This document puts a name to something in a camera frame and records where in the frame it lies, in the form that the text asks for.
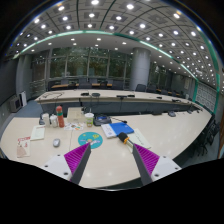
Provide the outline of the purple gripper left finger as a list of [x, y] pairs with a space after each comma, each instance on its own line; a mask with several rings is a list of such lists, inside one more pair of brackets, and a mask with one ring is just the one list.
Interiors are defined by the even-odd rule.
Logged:
[[79, 184], [87, 161], [91, 154], [89, 143], [72, 151], [52, 157], [43, 165], [43, 169], [72, 183]]

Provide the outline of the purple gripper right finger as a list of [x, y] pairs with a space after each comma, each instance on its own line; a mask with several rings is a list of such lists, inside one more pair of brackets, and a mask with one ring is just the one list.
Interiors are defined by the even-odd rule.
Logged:
[[133, 156], [143, 185], [148, 185], [181, 169], [169, 157], [159, 156], [137, 144], [133, 145]]

